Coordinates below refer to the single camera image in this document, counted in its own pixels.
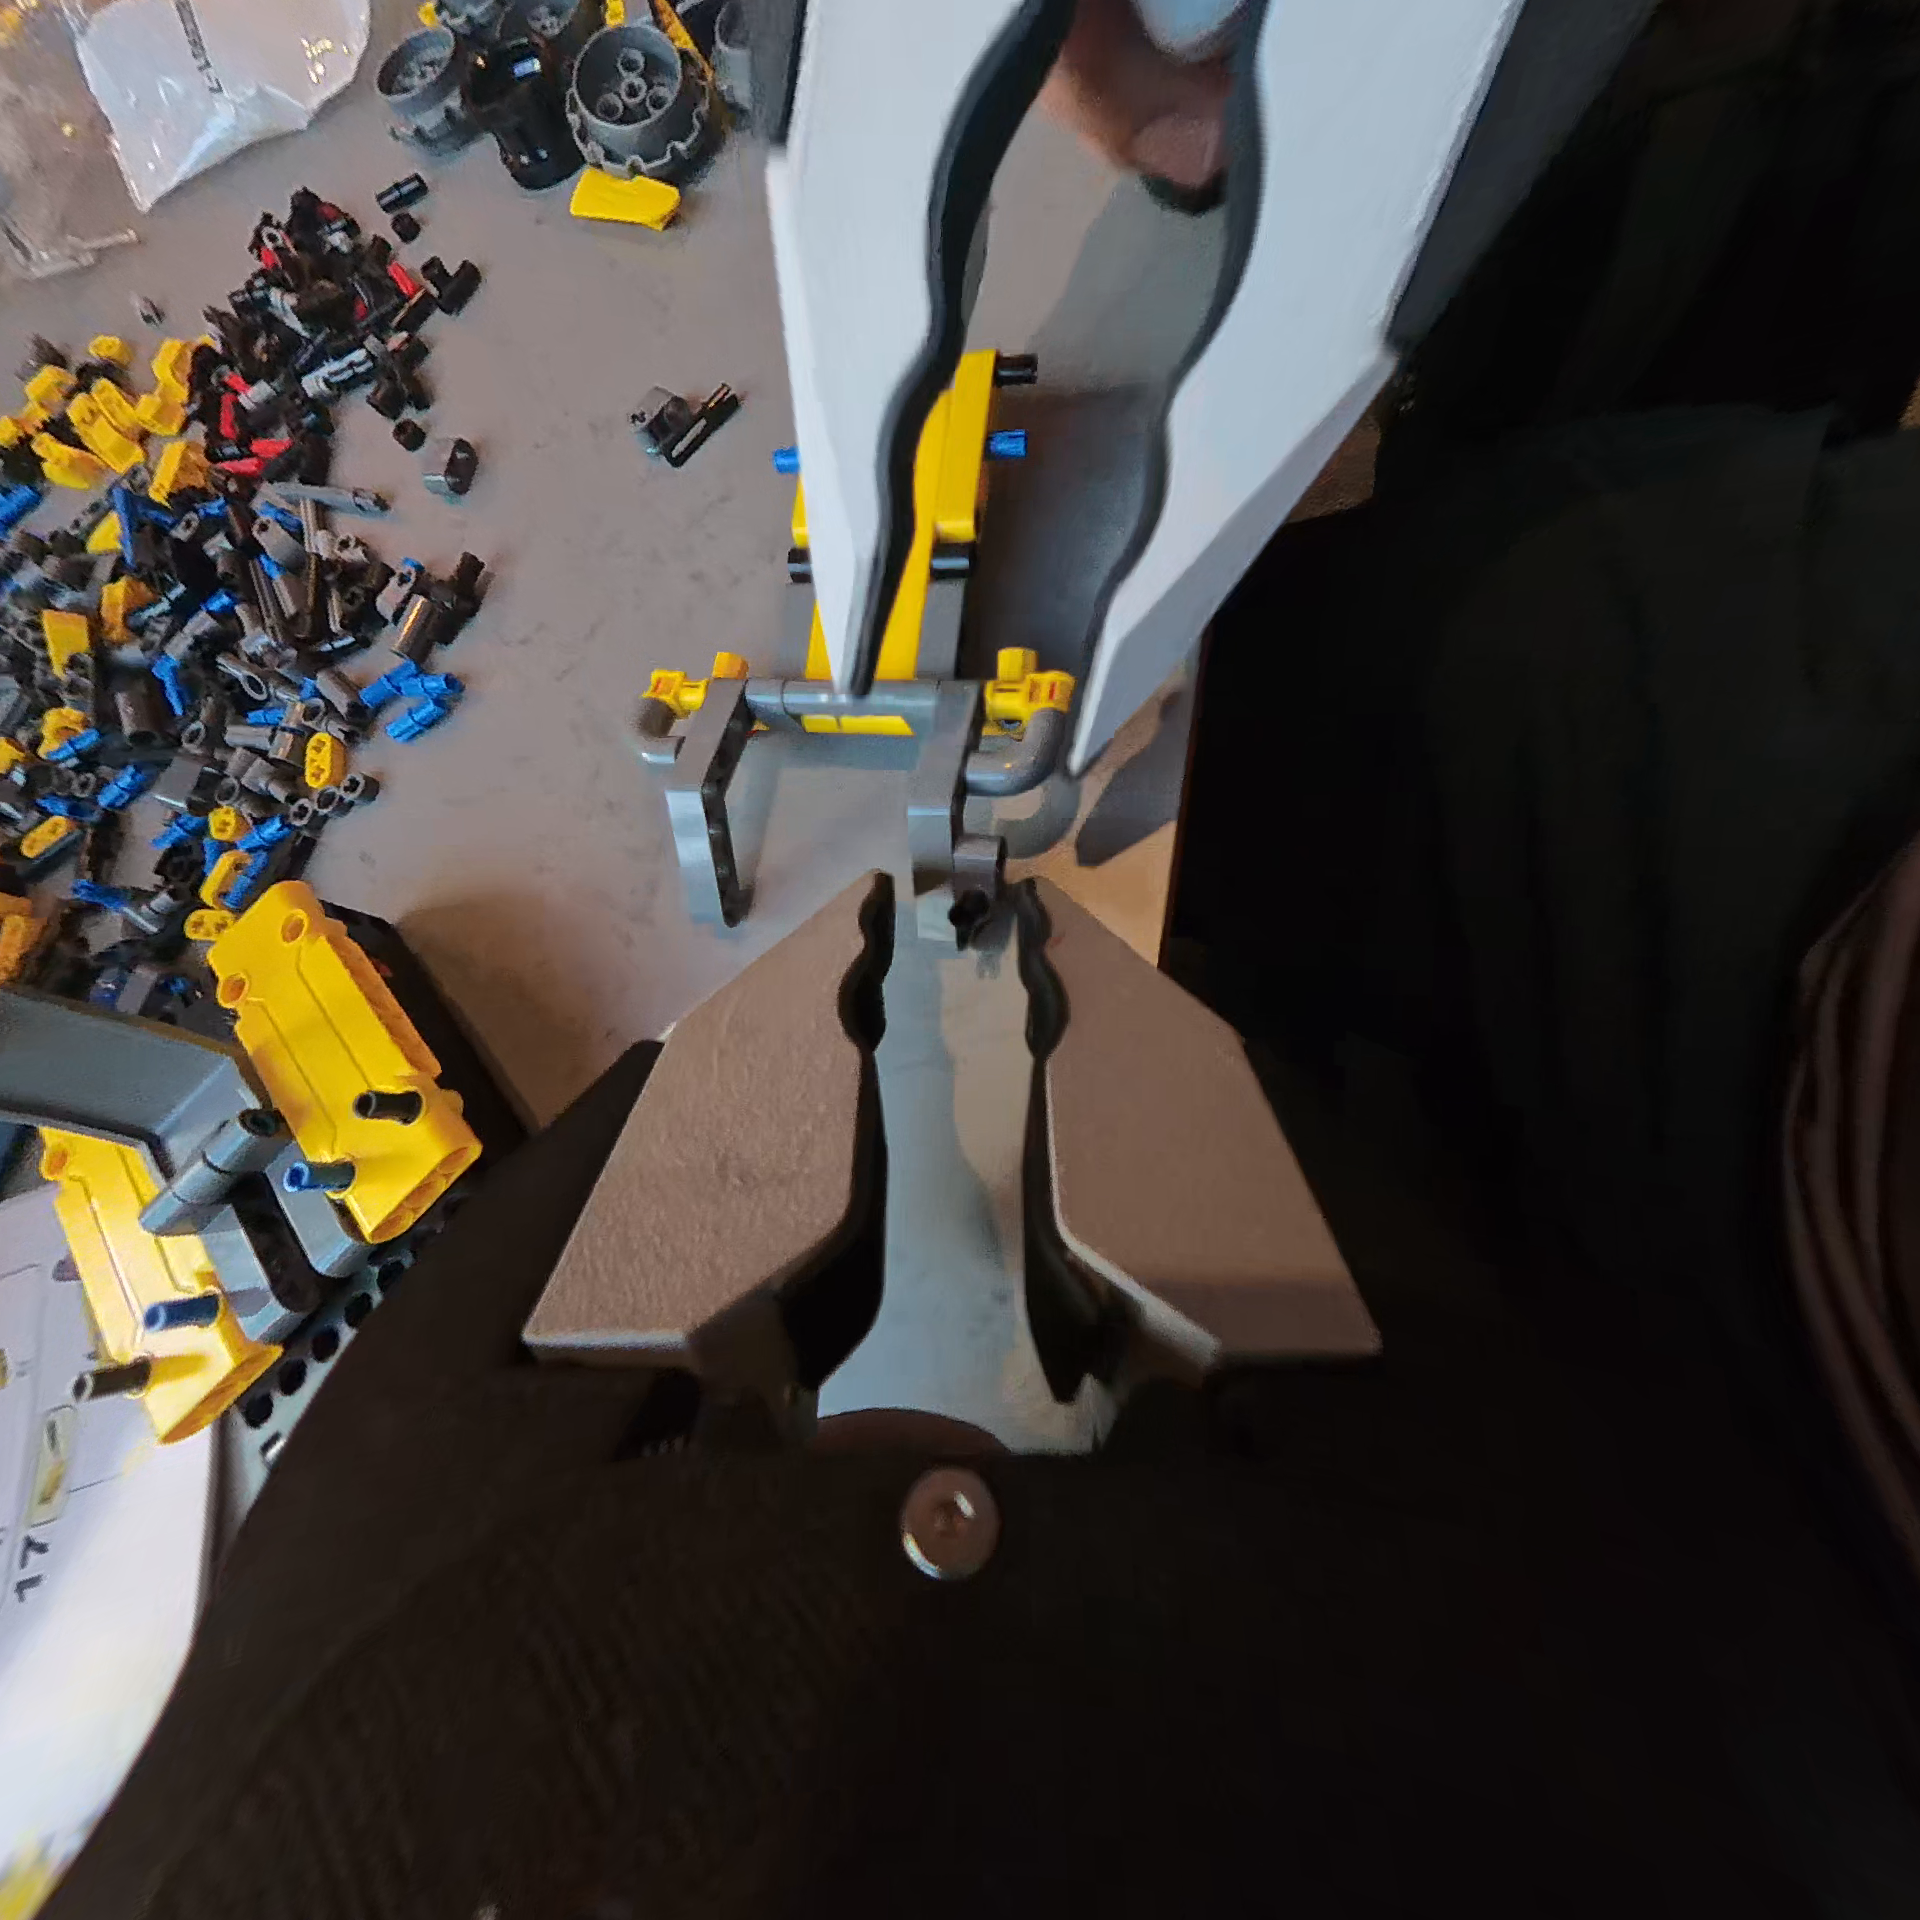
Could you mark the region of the open instruction booklet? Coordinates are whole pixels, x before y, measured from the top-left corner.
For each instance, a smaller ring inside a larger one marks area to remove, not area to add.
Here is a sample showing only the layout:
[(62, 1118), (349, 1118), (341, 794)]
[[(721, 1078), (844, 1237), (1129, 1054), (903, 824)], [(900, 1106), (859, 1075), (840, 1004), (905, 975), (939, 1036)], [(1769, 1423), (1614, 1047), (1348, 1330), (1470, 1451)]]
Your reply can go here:
[(3, 1914), (33, 1915), (175, 1686), (208, 1574), (212, 1447), (156, 1443), (99, 1367), (48, 1188), (3, 1207)]

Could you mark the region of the clear plastic bag white slip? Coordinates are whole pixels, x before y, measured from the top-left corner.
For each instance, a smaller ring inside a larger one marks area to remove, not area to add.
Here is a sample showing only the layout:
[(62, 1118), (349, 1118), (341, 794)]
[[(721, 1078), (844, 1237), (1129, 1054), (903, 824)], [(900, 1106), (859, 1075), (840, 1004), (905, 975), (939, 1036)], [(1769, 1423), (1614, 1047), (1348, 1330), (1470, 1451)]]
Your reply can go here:
[(3, 279), (136, 239), (136, 216), (357, 75), (365, 2), (5, 2)]

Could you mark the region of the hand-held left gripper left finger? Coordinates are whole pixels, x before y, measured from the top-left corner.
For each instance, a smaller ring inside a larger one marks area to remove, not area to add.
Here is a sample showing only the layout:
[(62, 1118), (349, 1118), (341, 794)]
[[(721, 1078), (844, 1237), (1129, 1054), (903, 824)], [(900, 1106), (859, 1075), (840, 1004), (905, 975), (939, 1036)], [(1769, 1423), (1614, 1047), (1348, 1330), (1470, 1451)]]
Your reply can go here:
[(804, 1405), (872, 1328), (896, 886), (868, 870), (663, 1040), (521, 1339)]

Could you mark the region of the person's right hand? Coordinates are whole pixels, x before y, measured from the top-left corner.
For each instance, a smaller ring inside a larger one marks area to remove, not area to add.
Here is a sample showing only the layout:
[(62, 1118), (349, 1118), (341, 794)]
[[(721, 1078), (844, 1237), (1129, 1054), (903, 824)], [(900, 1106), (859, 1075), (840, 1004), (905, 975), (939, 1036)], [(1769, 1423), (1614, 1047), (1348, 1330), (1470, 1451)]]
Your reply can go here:
[(1078, 2), (1040, 107), (1112, 168), (1205, 202), (1225, 167), (1232, 86), (1227, 56), (1163, 50), (1133, 5)]

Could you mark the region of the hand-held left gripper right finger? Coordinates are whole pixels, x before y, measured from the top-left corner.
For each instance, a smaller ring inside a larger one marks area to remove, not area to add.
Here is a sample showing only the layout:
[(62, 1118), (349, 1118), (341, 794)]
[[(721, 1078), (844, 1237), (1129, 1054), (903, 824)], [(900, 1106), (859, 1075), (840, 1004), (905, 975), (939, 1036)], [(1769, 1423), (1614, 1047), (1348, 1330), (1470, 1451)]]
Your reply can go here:
[(1376, 1319), (1240, 1036), (1048, 879), (1017, 886), (1017, 971), (1047, 1391), (1374, 1360)]

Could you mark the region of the black battery box yellow beams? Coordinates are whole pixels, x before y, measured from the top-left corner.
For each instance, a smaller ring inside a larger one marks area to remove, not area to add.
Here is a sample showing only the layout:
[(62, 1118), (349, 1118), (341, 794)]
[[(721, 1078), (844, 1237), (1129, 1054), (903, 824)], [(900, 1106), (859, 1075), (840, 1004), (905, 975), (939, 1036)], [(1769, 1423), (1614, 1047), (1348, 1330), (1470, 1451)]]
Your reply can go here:
[(302, 879), (208, 942), (215, 1030), (5, 987), (5, 1119), (39, 1138), (86, 1357), (60, 1408), (175, 1444), (283, 1387), (287, 1347), (488, 1152), (391, 974)]

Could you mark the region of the grey black connector piece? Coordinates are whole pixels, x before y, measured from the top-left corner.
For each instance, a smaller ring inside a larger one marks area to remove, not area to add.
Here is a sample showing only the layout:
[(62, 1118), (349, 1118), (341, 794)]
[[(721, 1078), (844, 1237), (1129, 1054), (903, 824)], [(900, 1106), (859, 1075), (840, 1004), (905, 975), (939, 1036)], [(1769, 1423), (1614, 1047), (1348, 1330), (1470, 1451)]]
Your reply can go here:
[(630, 432), (648, 460), (678, 470), (739, 410), (740, 396), (727, 381), (696, 400), (653, 386), (630, 412)]

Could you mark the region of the group of toy wheels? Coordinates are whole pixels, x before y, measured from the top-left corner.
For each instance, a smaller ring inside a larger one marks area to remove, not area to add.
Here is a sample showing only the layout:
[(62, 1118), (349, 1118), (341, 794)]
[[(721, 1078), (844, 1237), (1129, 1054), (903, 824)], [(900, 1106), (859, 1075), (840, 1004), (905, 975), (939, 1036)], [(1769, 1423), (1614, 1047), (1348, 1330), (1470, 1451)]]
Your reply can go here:
[(745, 5), (441, 2), (374, 70), (392, 134), (487, 141), (517, 188), (683, 184), (751, 111)]

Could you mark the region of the yellow curved panel piece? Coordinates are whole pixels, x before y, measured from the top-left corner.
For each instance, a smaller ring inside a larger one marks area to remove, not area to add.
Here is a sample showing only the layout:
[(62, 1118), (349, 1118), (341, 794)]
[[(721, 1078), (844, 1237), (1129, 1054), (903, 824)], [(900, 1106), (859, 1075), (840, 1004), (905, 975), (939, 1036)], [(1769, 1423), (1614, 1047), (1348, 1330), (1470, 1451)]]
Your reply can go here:
[(681, 214), (681, 190), (648, 175), (612, 175), (587, 167), (567, 199), (567, 213), (585, 223), (638, 226), (663, 232)]

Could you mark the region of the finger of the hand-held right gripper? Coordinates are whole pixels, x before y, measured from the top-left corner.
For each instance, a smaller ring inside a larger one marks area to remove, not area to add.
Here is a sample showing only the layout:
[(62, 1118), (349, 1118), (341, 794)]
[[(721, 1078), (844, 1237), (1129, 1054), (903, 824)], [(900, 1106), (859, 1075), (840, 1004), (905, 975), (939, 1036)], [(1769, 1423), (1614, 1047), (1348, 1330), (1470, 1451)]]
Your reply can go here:
[(1199, 640), (1380, 392), (1393, 308), (1519, 21), (1513, 2), (1249, 5), (1217, 280), (1100, 600), (1071, 772)]
[(913, 462), (967, 336), (992, 183), (1071, 5), (768, 6), (768, 207), (811, 586), (863, 695), (913, 538)]

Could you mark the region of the yellow grey toy vehicle assembly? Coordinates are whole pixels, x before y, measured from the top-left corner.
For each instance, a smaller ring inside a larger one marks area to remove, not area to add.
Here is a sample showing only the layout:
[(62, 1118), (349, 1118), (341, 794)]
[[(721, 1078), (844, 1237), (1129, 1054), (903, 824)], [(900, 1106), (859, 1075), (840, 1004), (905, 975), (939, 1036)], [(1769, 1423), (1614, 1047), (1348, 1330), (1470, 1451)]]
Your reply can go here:
[(1005, 840), (971, 829), (968, 808), (1025, 797), (1055, 774), (1077, 692), (1071, 671), (1044, 664), (1029, 646), (999, 646), (985, 669), (961, 659), (990, 476), (1025, 453), (1020, 428), (997, 428), (997, 402), (1036, 376), (1031, 354), (973, 350), (932, 402), (913, 460), (903, 578), (879, 626), (868, 690), (846, 692), (829, 679), (803, 486), (783, 557), (804, 640), (800, 668), (761, 675), (748, 655), (721, 650), (696, 669), (660, 664), (648, 675), (633, 746), (657, 772), (681, 892), (696, 924), (734, 927), (749, 911), (728, 789), (757, 736), (912, 747), (903, 828), (921, 933), (961, 948), (995, 911)]

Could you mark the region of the pile of small building pieces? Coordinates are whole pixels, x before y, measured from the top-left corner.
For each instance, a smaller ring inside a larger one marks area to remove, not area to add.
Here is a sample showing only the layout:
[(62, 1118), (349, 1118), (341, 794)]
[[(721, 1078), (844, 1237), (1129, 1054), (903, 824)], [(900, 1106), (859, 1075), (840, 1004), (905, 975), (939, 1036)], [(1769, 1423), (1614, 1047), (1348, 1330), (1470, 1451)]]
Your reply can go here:
[(425, 455), (435, 322), (475, 262), (412, 260), (422, 173), (360, 221), (299, 188), (167, 334), (33, 339), (5, 386), (3, 975), (175, 1020), (219, 926), (365, 814), (365, 752), (446, 727), (488, 564), (387, 559), (335, 472), (363, 400)]

